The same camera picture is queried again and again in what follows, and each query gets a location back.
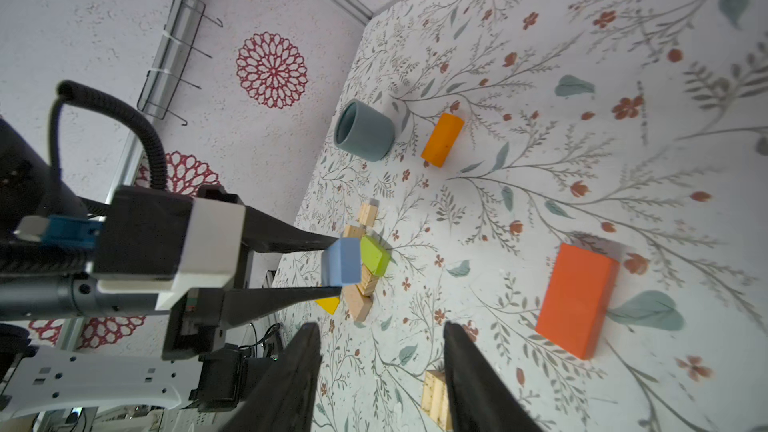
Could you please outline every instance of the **blue connector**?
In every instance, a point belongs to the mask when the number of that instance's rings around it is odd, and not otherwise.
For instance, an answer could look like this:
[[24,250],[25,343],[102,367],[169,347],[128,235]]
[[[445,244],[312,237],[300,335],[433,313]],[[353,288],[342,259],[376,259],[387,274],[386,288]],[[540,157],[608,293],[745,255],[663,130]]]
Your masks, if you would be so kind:
[[15,233],[21,240],[45,245],[93,249],[103,226],[103,222],[85,218],[26,216]]
[[96,240],[101,233],[103,222],[65,216],[48,216],[48,228],[40,237],[40,242],[59,247],[96,247]]

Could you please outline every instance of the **metal hook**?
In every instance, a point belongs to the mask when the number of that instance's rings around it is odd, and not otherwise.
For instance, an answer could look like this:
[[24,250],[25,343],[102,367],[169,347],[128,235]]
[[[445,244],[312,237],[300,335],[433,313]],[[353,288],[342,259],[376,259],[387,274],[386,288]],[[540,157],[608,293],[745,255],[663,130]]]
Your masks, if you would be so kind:
[[[151,105],[151,106],[155,106],[155,107],[157,107],[158,109],[163,109],[163,108],[162,108],[162,107],[160,107],[158,104],[156,104],[156,103],[154,103],[154,102],[150,102],[149,100],[147,101],[147,103],[148,103],[149,105]],[[187,125],[189,125],[189,122],[188,122],[188,121],[187,121],[185,118],[183,118],[182,116],[178,115],[177,113],[174,113],[174,112],[172,112],[170,109],[165,109],[164,111],[165,111],[166,113],[169,113],[169,114],[171,114],[172,116],[176,117],[178,120],[181,120],[181,122],[182,122],[182,123],[181,123],[181,125],[182,125],[182,126],[187,126]],[[149,113],[149,112],[147,112],[147,111],[142,111],[142,112],[143,112],[143,113],[145,113],[145,114],[147,114],[149,117],[154,117],[155,119],[160,119],[160,120],[163,120],[163,119],[165,119],[165,114],[163,114],[163,116],[162,116],[162,117],[160,117],[160,116],[156,116],[155,114],[150,114],[150,113]]]
[[214,24],[218,25],[219,27],[224,27],[224,22],[222,22],[220,18],[218,18],[218,17],[217,17],[216,19],[213,19],[213,18],[211,18],[211,17],[208,17],[207,15],[205,15],[205,4],[203,3],[203,1],[202,1],[202,0],[194,0],[194,1],[195,1],[196,3],[200,3],[200,4],[202,4],[202,5],[203,5],[203,9],[202,9],[202,10],[198,10],[197,8],[195,8],[195,6],[192,6],[192,5],[186,4],[186,3],[185,3],[185,2],[183,2],[183,1],[181,2],[181,5],[183,5],[183,6],[187,7],[187,8],[189,8],[189,9],[192,9],[192,11],[194,11],[194,12],[198,13],[199,15],[201,15],[202,17],[204,17],[204,18],[206,18],[206,19],[210,20],[211,22],[213,22]]
[[173,42],[181,43],[186,45],[192,50],[196,50],[199,53],[202,53],[204,56],[208,57],[209,59],[213,59],[212,56],[208,55],[207,53],[203,52],[202,50],[198,49],[196,46],[192,45],[191,43],[184,42],[183,40],[172,36],[171,34],[168,34],[168,31],[166,29],[163,29],[163,35],[166,36],[168,39],[171,39]]
[[166,75],[169,75],[169,76],[171,76],[171,77],[173,77],[173,78],[175,78],[175,79],[178,79],[178,80],[179,80],[179,81],[181,81],[181,82],[187,83],[187,84],[191,85],[192,87],[195,87],[195,88],[197,88],[197,89],[199,89],[199,90],[202,90],[202,89],[203,89],[203,87],[200,87],[200,86],[198,86],[197,84],[194,84],[194,83],[192,83],[192,82],[190,82],[190,81],[188,81],[188,80],[182,79],[180,76],[177,76],[177,75],[175,75],[175,74],[171,73],[171,72],[170,72],[168,69],[155,69],[154,67],[151,67],[151,68],[149,69],[149,71],[150,71],[150,72],[159,72],[159,73],[164,73],[164,74],[166,74]]

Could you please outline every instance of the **blue block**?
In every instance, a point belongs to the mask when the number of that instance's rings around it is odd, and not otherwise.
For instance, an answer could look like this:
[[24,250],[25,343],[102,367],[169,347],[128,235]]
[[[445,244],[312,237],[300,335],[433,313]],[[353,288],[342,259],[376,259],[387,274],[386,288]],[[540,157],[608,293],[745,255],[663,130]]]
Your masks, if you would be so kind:
[[344,287],[359,284],[360,239],[341,237],[320,258],[320,283],[323,287]]

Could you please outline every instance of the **metal rack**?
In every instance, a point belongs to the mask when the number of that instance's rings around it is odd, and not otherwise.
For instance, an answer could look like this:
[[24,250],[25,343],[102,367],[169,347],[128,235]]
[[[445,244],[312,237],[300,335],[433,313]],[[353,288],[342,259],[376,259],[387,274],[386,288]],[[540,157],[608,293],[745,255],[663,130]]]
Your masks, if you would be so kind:
[[144,87],[141,88],[141,94],[136,103],[136,108],[141,112],[159,120],[171,114],[182,121],[182,126],[188,124],[185,118],[170,110],[170,103],[174,100],[181,82],[196,89],[202,89],[197,84],[182,78],[192,50],[213,59],[211,55],[194,46],[200,23],[206,19],[219,27],[224,27],[221,19],[212,19],[205,14],[205,7],[205,2],[202,0],[173,0],[171,3],[158,54],[155,55],[152,67],[147,71]]

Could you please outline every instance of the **green block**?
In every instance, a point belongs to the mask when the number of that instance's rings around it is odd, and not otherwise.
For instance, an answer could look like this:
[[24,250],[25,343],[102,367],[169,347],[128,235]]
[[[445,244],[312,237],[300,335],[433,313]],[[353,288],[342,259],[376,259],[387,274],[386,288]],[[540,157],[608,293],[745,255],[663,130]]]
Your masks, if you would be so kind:
[[383,277],[389,265],[389,253],[369,236],[360,239],[362,263],[377,277]]

